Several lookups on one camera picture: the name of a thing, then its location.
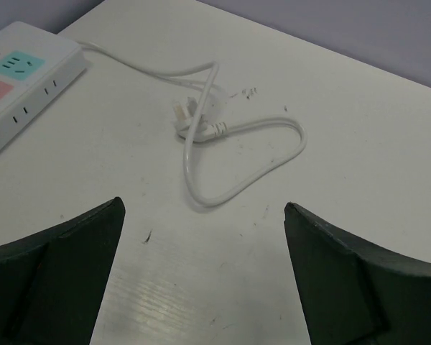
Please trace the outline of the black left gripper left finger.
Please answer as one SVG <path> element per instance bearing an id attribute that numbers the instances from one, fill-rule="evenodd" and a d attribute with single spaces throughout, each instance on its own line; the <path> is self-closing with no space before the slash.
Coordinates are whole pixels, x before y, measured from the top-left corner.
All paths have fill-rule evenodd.
<path id="1" fill-rule="evenodd" d="M 0 344 L 89 344 L 125 218 L 115 197 L 0 246 Z"/>

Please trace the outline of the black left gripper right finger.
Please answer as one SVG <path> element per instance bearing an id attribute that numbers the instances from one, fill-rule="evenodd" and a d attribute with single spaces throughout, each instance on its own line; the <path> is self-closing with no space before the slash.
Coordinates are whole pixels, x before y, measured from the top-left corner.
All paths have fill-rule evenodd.
<path id="1" fill-rule="evenodd" d="M 312 344 L 431 344 L 431 263 L 380 247 L 296 203 L 284 215 Z"/>

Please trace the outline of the white multicolour power strip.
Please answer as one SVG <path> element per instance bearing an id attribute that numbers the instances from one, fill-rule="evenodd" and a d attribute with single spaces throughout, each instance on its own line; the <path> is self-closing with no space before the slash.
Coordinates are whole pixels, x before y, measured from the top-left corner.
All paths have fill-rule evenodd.
<path id="1" fill-rule="evenodd" d="M 0 151 L 86 68 L 73 40 L 24 22 L 0 30 Z"/>

